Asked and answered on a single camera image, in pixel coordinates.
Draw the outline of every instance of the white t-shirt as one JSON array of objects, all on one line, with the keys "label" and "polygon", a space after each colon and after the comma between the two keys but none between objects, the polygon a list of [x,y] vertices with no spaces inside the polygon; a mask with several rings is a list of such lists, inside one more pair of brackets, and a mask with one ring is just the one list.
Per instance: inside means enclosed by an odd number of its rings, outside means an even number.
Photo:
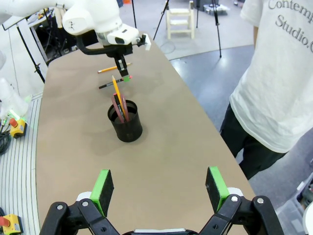
[{"label": "white t-shirt", "polygon": [[285,153],[313,127],[313,0],[246,0],[241,16],[259,32],[230,105],[245,131]]}]

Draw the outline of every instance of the gray floor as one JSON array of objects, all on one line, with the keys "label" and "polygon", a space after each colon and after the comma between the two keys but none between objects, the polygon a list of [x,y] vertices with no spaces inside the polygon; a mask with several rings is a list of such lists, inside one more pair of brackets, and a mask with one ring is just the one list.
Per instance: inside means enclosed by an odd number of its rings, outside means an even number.
[{"label": "gray floor", "polygon": [[[134,0],[137,28],[140,31],[148,32],[153,38],[165,2],[165,0]],[[188,8],[188,3],[189,0],[170,0],[169,5],[171,8]],[[227,15],[219,16],[222,49],[253,44],[252,26],[240,18],[241,8],[236,7],[233,0],[220,0],[220,4],[230,8]],[[120,17],[124,23],[134,26],[131,4],[125,4],[120,8]],[[172,39],[168,40],[164,15],[155,42],[168,59],[176,59],[219,48],[215,19],[201,11],[199,12],[199,25],[195,30],[194,39],[190,38],[190,34],[180,33],[173,34]]]},{"label": "gray floor", "polygon": [[[213,51],[171,61],[218,130],[229,96],[248,68],[253,51],[253,46],[236,47],[223,50],[221,59],[219,52]],[[255,193],[269,197],[275,208],[283,205],[313,171],[312,141],[313,130],[274,166],[254,176],[250,184]]]}]

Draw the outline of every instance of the black pencil cup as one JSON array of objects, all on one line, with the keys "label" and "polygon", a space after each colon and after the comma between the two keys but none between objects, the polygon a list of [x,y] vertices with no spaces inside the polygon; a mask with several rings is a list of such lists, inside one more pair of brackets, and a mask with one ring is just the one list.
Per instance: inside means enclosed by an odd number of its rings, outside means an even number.
[{"label": "black pencil cup", "polygon": [[112,105],[108,110],[108,118],[116,131],[117,137],[123,142],[133,142],[142,134],[142,126],[139,120],[137,105],[126,100],[129,121],[122,123]]}]

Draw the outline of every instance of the white chair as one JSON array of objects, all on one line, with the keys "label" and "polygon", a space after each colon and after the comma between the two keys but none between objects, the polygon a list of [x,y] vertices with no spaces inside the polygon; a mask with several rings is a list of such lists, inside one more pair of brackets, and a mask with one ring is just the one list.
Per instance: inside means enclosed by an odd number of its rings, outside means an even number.
[{"label": "white chair", "polygon": [[[171,20],[171,17],[187,17],[187,19]],[[172,30],[173,26],[188,26],[187,29],[176,29]],[[194,2],[189,1],[189,8],[176,8],[170,9],[167,7],[166,10],[166,27],[167,27],[167,38],[171,39],[172,33],[190,33],[191,38],[195,38],[195,18],[194,18]]]}]

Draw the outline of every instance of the person's arm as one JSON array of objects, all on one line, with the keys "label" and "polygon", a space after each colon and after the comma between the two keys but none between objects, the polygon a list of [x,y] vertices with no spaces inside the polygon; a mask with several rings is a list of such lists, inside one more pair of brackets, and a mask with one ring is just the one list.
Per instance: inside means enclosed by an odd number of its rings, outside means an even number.
[{"label": "person's arm", "polygon": [[258,38],[258,31],[259,31],[259,28],[258,27],[254,27],[253,28],[253,38],[254,38],[254,48],[256,46],[256,40]]}]

